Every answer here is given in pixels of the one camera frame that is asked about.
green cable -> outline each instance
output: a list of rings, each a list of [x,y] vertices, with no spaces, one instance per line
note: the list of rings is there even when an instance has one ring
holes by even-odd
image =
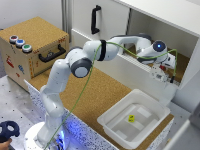
[[[128,53],[134,55],[135,57],[139,57],[139,58],[143,58],[143,59],[158,58],[158,57],[161,57],[161,56],[163,56],[163,55],[166,55],[166,54],[168,54],[168,53],[170,53],[170,52],[175,51],[175,52],[176,52],[176,64],[175,64],[175,67],[174,67],[174,74],[173,74],[173,76],[176,75],[176,65],[177,65],[177,50],[176,50],[176,49],[172,49],[172,50],[170,50],[170,51],[168,51],[168,52],[166,52],[166,53],[164,53],[164,54],[162,54],[162,55],[156,56],[156,57],[149,57],[149,58],[146,58],[146,57],[137,56],[136,54],[132,53],[131,51],[129,51],[128,49],[126,49],[125,47],[123,47],[123,46],[121,46],[121,45],[119,45],[119,44],[116,44],[116,43],[113,43],[113,42],[107,42],[107,43],[108,43],[108,44],[117,45],[117,46],[123,48],[123,49],[124,49],[125,51],[127,51]],[[67,120],[67,118],[69,117],[69,115],[73,112],[73,110],[75,109],[76,105],[78,104],[78,102],[79,102],[79,100],[80,100],[80,98],[81,98],[83,92],[85,91],[85,88],[86,88],[86,86],[87,86],[87,84],[88,84],[88,82],[89,82],[89,80],[90,80],[90,76],[91,76],[91,74],[92,74],[92,70],[93,70],[93,66],[94,66],[94,61],[95,61],[95,59],[96,59],[96,55],[97,55],[97,52],[98,52],[100,46],[101,46],[101,44],[99,45],[99,47],[98,47],[97,50],[96,50],[94,59],[93,59],[93,61],[92,61],[92,67],[91,67],[91,70],[90,70],[88,79],[87,79],[87,81],[86,81],[86,83],[85,83],[85,86],[83,87],[83,90],[81,91],[81,93],[80,93],[78,99],[76,100],[76,103],[74,104],[73,108],[71,109],[71,111],[69,112],[69,114],[63,119],[61,125],[58,127],[58,129],[56,130],[56,132],[55,132],[54,135],[52,136],[51,140],[47,143],[47,146],[45,147],[44,150],[46,150],[46,148],[49,146],[49,144],[50,144],[51,141],[53,140],[53,138],[54,138],[54,136],[56,135],[56,133],[58,132],[58,130],[59,130],[59,129],[61,128],[61,126],[65,123],[65,121]]]

white plastic bin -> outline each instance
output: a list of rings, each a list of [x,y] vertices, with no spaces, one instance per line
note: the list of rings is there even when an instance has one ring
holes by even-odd
[[[135,89],[112,106],[97,121],[105,133],[126,149],[137,148],[169,115],[169,108]],[[129,122],[129,115],[135,116]]]

cork mat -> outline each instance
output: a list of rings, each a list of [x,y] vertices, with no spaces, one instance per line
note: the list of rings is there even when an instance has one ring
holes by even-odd
[[[134,54],[136,54],[135,46],[129,48],[129,50],[131,52],[133,52]],[[189,61],[190,61],[190,58],[178,53],[178,61],[177,61],[176,76],[175,76],[175,80],[177,82],[181,83]],[[168,69],[167,71],[165,71],[165,73],[169,74],[169,77],[171,78],[173,76],[174,70]]]
[[[47,70],[31,79],[29,83],[40,90],[47,83],[49,73],[50,70]],[[60,94],[65,108],[72,109],[86,80],[87,77],[78,79],[72,74],[70,75],[65,91]],[[97,122],[97,118],[129,92],[131,89],[94,68],[88,86],[73,113],[120,150],[125,150],[105,134],[103,127]],[[145,150],[172,119],[173,115],[168,115],[136,150]]]
[[[0,37],[9,42],[12,35],[24,39],[26,44],[32,46],[33,51],[57,41],[68,34],[40,17],[21,22],[0,31]]]

robotic arm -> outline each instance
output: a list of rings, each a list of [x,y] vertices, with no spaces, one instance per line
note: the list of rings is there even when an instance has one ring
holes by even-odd
[[[156,41],[151,44],[151,37],[145,34],[116,36],[107,42],[119,45],[134,43],[137,55],[141,57],[156,57],[167,52],[167,46],[162,41]],[[102,46],[96,54],[97,47],[100,44]],[[88,41],[85,43],[83,49],[74,47],[65,59],[59,59],[54,63],[47,85],[43,86],[40,90],[41,98],[46,108],[46,120],[44,126],[37,134],[37,145],[44,148],[55,133],[55,129],[62,122],[64,107],[59,93],[65,90],[69,75],[72,73],[77,78],[87,76],[92,67],[95,54],[98,61],[110,61],[116,57],[119,48],[117,45],[106,44],[105,41]],[[158,63],[168,68],[174,68],[175,66],[175,57],[171,54],[148,60],[137,58],[137,60],[143,64]]]

cardboard box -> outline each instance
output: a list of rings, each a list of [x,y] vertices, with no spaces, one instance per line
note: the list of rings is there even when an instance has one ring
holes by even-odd
[[[13,35],[31,45],[32,52],[23,53],[15,44],[10,44],[9,38]],[[52,67],[57,59],[65,58],[69,51],[69,35],[36,17],[0,31],[0,50],[7,75],[28,91],[24,79],[34,78]]]

